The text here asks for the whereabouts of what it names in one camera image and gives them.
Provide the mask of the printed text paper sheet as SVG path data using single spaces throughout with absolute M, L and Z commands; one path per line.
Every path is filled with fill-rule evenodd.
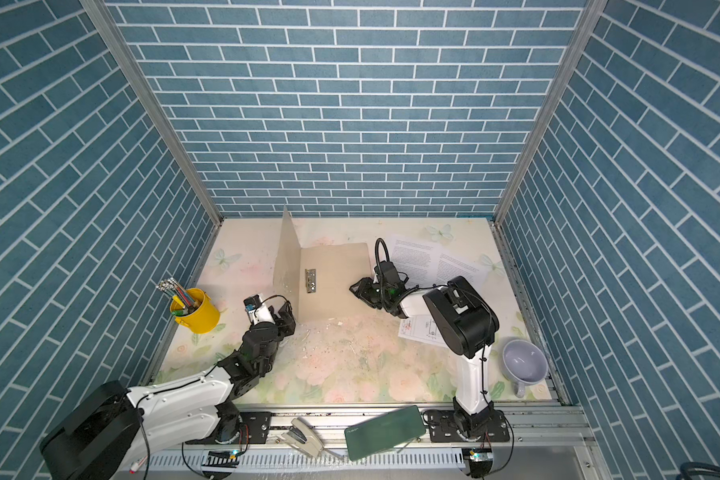
M 391 261 L 399 272 L 409 277 L 409 285 L 428 287 L 439 283 L 437 271 L 442 254 L 441 245 L 392 235 L 388 246 Z

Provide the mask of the beige cardboard folder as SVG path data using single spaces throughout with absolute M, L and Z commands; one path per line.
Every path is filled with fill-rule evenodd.
M 305 289 L 305 270 L 317 272 L 317 291 Z M 372 311 L 349 287 L 371 274 L 369 247 L 365 243 L 305 248 L 300 244 L 292 216 L 285 211 L 280 225 L 273 287 L 287 297 L 299 322 L 327 321 L 360 316 Z

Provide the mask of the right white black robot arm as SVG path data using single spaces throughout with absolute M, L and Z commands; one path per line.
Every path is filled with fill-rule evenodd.
M 366 305 L 401 319 L 424 316 L 458 358 L 454 421 L 466 438 L 487 431 L 495 407 L 488 392 L 488 355 L 500 328 L 498 316 L 471 283 L 456 276 L 444 284 L 407 287 L 390 261 L 349 291 Z

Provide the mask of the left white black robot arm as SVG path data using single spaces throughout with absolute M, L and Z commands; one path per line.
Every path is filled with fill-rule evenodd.
M 296 319 L 285 300 L 275 308 L 258 295 L 244 301 L 250 326 L 240 346 L 212 367 L 178 380 L 94 389 L 42 440 L 39 451 L 54 479 L 109 479 L 120 468 L 149 467 L 168 447 L 239 430 L 235 399 L 273 368 Z

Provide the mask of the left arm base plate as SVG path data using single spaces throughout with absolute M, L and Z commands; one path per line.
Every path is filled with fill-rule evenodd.
M 265 444 L 269 436 L 271 420 L 272 414 L 265 411 L 242 412 L 224 417 L 204 443 L 240 446 Z

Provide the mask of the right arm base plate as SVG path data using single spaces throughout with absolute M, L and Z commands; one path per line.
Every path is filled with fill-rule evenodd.
M 460 409 L 430 409 L 423 412 L 422 418 L 433 443 L 488 443 L 511 440 L 503 412 L 493 408 L 486 408 L 472 415 Z

